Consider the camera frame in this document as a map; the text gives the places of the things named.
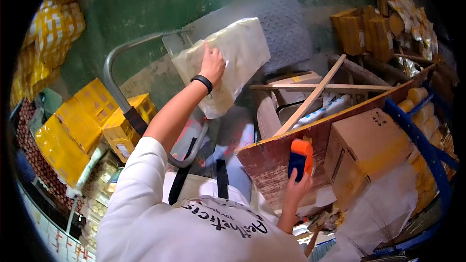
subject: orange tape dispenser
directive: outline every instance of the orange tape dispenser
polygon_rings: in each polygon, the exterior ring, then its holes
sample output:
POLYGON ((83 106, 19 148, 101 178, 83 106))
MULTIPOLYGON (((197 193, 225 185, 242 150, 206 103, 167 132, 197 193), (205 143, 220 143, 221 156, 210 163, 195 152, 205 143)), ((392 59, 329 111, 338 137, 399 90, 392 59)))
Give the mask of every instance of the orange tape dispenser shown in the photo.
POLYGON ((296 177, 297 182, 301 181, 304 176, 304 172, 307 172, 311 176, 314 174, 312 144, 310 140, 304 141, 301 139, 295 139, 291 143, 290 160, 288 163, 288 178, 290 178, 293 168, 298 170, 298 176, 296 177))

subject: white plastic bag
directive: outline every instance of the white plastic bag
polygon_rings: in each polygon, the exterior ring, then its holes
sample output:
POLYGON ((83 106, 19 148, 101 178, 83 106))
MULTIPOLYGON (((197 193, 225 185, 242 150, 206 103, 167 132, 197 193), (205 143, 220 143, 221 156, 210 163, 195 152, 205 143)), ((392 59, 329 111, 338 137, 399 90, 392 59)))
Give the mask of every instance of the white plastic bag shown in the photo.
POLYGON ((347 210, 335 234, 336 244, 320 261, 360 261, 381 242, 400 234, 416 203, 416 172, 405 163, 374 181, 347 210))
MULTIPOLYGON (((256 17, 236 21, 205 40, 211 48, 220 49, 226 63, 222 84, 199 103, 208 119, 216 119, 226 113, 243 86, 270 60, 270 52, 256 17)), ((186 85, 200 72, 203 55, 204 40, 199 40, 173 58, 173 64, 186 85)))

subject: diamond plate platform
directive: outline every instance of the diamond plate platform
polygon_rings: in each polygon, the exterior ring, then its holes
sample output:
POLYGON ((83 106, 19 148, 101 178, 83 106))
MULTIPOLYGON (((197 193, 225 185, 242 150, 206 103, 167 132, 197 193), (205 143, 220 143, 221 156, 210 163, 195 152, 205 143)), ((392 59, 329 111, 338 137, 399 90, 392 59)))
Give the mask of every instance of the diamond plate platform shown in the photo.
POLYGON ((264 74, 312 56, 312 44, 298 0, 246 0, 213 11, 188 24, 193 43, 207 38, 245 17, 257 17, 264 31, 271 59, 261 67, 264 74))

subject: black strap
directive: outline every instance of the black strap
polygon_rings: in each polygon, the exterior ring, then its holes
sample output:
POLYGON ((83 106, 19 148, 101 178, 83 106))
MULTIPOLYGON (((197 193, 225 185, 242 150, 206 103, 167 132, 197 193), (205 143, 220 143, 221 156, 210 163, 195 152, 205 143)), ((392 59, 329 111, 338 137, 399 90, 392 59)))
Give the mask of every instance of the black strap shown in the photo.
POLYGON ((228 173, 225 160, 217 160, 217 190, 218 197, 228 199, 228 173))
MULTIPOLYGON (((197 138, 192 138, 188 152, 186 152, 186 155, 184 156, 184 160, 191 154, 192 147, 194 147, 196 140, 197 138)), ((191 164, 188 167, 178 169, 175 180, 172 184, 172 189, 170 189, 170 193, 168 194, 168 204, 174 205, 178 201, 179 194, 181 193, 181 189, 183 189, 184 181, 188 176, 190 168, 191 164)))
POLYGON ((144 132, 147 129, 147 124, 141 117, 141 115, 137 112, 136 108, 132 106, 130 110, 128 110, 125 114, 125 119, 128 120, 130 125, 134 127, 134 130, 137 132, 137 134, 142 137, 144 135, 144 132))
POLYGON ((207 95, 209 95, 212 92, 213 86, 212 86, 212 82, 210 82, 209 79, 207 79, 206 77, 202 75, 196 75, 191 79, 191 82, 194 80, 199 80, 207 87, 207 95))

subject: white t-shirt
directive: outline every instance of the white t-shirt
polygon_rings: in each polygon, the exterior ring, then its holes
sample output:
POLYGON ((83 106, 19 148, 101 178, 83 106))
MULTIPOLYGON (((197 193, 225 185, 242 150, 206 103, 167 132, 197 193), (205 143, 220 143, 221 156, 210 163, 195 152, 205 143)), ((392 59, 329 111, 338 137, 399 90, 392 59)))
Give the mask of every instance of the white t-shirt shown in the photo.
POLYGON ((97 233, 98 261, 306 261, 293 236, 250 207, 212 196, 162 202, 167 156, 144 137, 97 233))

